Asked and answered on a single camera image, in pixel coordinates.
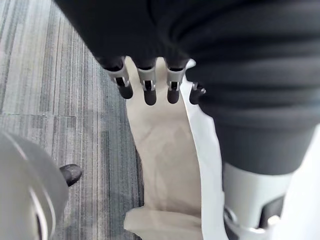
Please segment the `gray carpet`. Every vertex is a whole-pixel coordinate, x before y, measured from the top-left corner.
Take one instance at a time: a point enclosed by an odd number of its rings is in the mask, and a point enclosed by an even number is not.
[[[0,127],[84,170],[55,240],[133,240],[143,204],[124,100],[50,0],[0,0]]]

